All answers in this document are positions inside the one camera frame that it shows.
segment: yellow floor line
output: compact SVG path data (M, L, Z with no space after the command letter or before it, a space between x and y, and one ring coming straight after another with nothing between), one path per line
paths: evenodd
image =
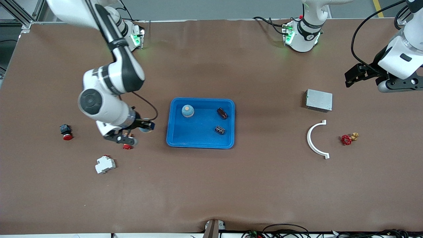
M379 3L379 0L373 0L373 4L374 4L374 8L376 8L376 11L379 11L381 8L380 8L380 3ZM379 12L378 14L377 14L377 16L378 17L384 17L383 16L383 12Z

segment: floor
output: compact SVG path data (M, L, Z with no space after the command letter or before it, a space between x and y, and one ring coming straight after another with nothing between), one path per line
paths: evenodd
M15 0L29 14L33 14L38 1ZM262 1L226 1L226 0L115 0L122 1L130 12L132 19L139 20L184 20L184 19L251 19L255 16L272 18L290 18L302 13L300 0L262 0ZM376 10L395 3L396 0L354 0L344 5L332 5L332 18L366 18ZM388 9L379 17L394 17L404 4ZM121 7L120 3L112 5ZM122 17L129 14L119 10ZM17 39L20 26L10 24L14 18L0 6L0 41ZM55 17L49 9L43 14L41 21L54 21ZM15 42L0 42L0 67L6 69L11 60Z

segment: white circuit breaker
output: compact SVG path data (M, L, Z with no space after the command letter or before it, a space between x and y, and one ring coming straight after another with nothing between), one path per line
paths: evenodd
M107 170L116 168L115 161L109 156L105 155L97 159L96 171L97 174L104 174Z

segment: wire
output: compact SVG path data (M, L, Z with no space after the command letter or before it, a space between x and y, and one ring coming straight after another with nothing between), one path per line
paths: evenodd
M302 17L304 17L304 4L302 4ZM290 18L292 21L295 21L295 22L300 22L301 20L296 20L295 18L293 18L293 17L291 17Z
M126 8L124 2L122 0L119 0L119 2L122 3L122 6L124 6L124 10L128 13L129 17L131 18L131 20L133 21L134 19L132 18L131 14L129 13L128 9Z
M401 30L401 27L399 27L398 25L398 18L402 17L402 15L404 15L404 13L406 13L408 10L408 6L405 5L403 8L401 8L401 10L398 11L398 13L395 15L394 18L394 26L397 30Z
M396 238L409 238L409 234L405 230L383 230L381 232L370 233L370 232L357 232L350 234L348 232L339 232L336 238L372 238L373 236L384 237L384 235L395 236Z
M276 29L275 25L273 24L272 19L271 19L270 17L269 17L269 21L270 21L270 24L272 24L273 29L274 29L276 32L278 32L279 34L284 35L284 36L287 36L287 35L288 35L287 33L283 33L282 31L278 31L278 30Z
M17 40L4 40L4 41L0 41L0 42L18 42Z
M271 22L269 22L268 20L264 19L263 17L253 17L253 19L260 19L260 20L264 21L265 23L267 23L269 25L272 25ZM277 26L277 27L282 27L282 25L278 25L278 24L273 24L273 25L274 26Z
M411 12L409 12L402 20L404 21L409 15L411 15Z
M150 121L155 120L159 116L159 112L158 112L157 108L153 104L151 104L149 101L147 101L145 98L143 98L142 96L138 95L135 92L132 92L132 93L135 94L137 97L141 98L142 100L144 100L144 102L148 103L154 109L154 111L156 112L156 115L153 119L149 119L149 120Z
M354 56L354 58L356 59L356 60L358 60L360 63L362 63L362 64L364 64L364 65L366 65L368 68L370 68L371 70L373 70L373 71L375 71L376 73L378 73L378 74L380 74L380 75L382 75L382 76L384 76L384 75L386 75L386 73L381 73L379 70L375 70L373 67L371 67L369 64L367 64L366 62L364 62L362 59L360 59L356 54L355 54L355 52L354 52L354 41L355 41L355 37L356 37L356 35L357 35L357 32L359 31L359 29L364 25L364 23L366 23L370 18L372 18L373 16L376 16L378 13L380 13L380 12L383 12L383 11L385 11L385 10L387 10L387 9L390 9L390 8L392 8L392 7L395 7L396 5L399 5L399 4L401 4L401 3L404 3L406 0L401 0L401 1L399 1L399 2L396 2L396 3L394 3L394 4L391 4L391 5L389 5L389 6L387 6L387 7L385 7L385 8L382 8L382 9L380 9L379 11L376 11L375 13L373 13L373 14L371 14L370 16L368 16L366 19L364 19L364 21L363 22L361 22L360 23L360 25L357 27L357 29L355 30L355 32L354 32L354 35L352 36L352 40L351 40L351 53L352 53L352 56Z
M273 23L272 19L269 17L269 20L264 19L263 17L253 17L253 19L260 19L263 20L265 23L272 25L273 29L281 35L287 36L287 33L283 33L282 31L278 31L276 27L282 27L282 25Z
M275 226L292 226L292 227L299 227L299 228L301 228L301 229L303 229L303 230L305 230L306 232L304 233L304 232L298 232L298 231L295 231L295 230L291 230L291 229L286 229L286 230L277 230L276 231L276 233L278 233L278 234L280 234L281 232L285 232L285 233L288 233L288 234L291 234L291 235L295 235L295 232L298 234L305 234L305 235L307 235L307 237L308 238L310 238L310 232L307 230L307 229L305 229L304 227L302 227L302 226L299 226L299 225L295 225L295 224L289 224L289 223L278 223L278 224L272 224L272 225L269 225L269 226L267 226L267 227L265 227L265 228L263 228L263 233L264 233L264 231L267 229L267 228L270 228L270 227L275 227Z

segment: brass valve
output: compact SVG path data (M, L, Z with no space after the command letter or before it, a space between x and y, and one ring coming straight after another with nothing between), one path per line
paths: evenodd
M354 132L354 133L351 135L351 140L352 140L352 141L356 141L357 139L358 139L358 133Z

